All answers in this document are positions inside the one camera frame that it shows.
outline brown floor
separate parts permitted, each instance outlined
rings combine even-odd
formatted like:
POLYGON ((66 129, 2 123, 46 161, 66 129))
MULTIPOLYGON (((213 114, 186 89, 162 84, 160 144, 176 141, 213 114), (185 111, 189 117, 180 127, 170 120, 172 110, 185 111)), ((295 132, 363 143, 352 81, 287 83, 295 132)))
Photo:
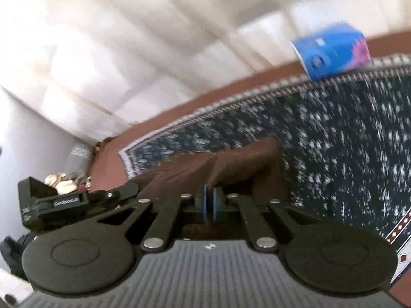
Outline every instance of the brown floor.
MULTIPOLYGON (((373 39, 368 41, 368 45, 371 56, 375 57, 387 56, 393 53, 411 54, 411 32, 402 32, 373 39)), ((111 141, 105 147, 104 151, 98 155, 91 169, 93 190, 108 190, 125 183, 127 178, 118 152, 133 140, 221 98, 303 72, 304 70, 299 62, 272 68, 249 78, 233 82, 223 88, 202 95, 191 102, 163 112, 144 123, 135 125, 111 141)), ((391 293, 393 293, 399 301, 411 307, 410 290, 411 272, 408 272, 397 282, 391 290, 391 293)))

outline wall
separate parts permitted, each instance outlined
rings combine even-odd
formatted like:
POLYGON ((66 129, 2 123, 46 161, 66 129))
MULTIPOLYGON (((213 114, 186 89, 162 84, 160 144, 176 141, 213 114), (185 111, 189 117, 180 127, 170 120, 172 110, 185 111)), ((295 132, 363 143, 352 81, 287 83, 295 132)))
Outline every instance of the wall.
POLYGON ((411 27, 411 0, 0 0, 0 6, 2 85, 90 141, 297 59, 289 41, 334 22, 350 23, 367 39, 411 27))
MULTIPOLYGON (((20 219, 18 181, 29 176, 43 181, 50 173, 63 172, 78 142, 0 87, 0 240, 27 232, 20 219)), ((9 270, 1 257, 0 268, 9 270)))

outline rug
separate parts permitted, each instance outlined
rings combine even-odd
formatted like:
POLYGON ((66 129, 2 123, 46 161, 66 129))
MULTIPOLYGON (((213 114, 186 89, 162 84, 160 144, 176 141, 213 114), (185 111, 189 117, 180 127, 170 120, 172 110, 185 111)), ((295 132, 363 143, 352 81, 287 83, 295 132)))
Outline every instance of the rug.
POLYGON ((301 75, 225 98, 120 151, 129 179, 180 152, 282 143, 292 200, 375 231, 399 249, 411 229, 411 56, 373 59, 320 82, 301 75))

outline tissue box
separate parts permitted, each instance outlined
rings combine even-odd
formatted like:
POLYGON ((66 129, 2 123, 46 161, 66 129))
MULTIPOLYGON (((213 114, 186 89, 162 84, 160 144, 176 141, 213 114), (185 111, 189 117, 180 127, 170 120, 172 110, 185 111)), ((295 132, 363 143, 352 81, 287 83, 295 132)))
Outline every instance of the tissue box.
POLYGON ((313 81, 354 69, 371 60, 364 35, 348 23, 334 24, 291 44, 313 81))

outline screw head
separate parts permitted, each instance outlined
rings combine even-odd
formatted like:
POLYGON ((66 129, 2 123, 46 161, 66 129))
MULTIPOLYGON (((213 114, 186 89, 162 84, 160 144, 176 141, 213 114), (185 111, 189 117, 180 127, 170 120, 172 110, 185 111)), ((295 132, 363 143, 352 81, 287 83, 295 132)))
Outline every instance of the screw head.
POLYGON ((161 238, 151 237, 144 241, 144 246, 149 249, 157 249, 163 246, 164 242, 161 238))
POLYGON ((272 237, 260 237, 256 243, 260 248, 272 248, 277 244, 277 241, 272 237))

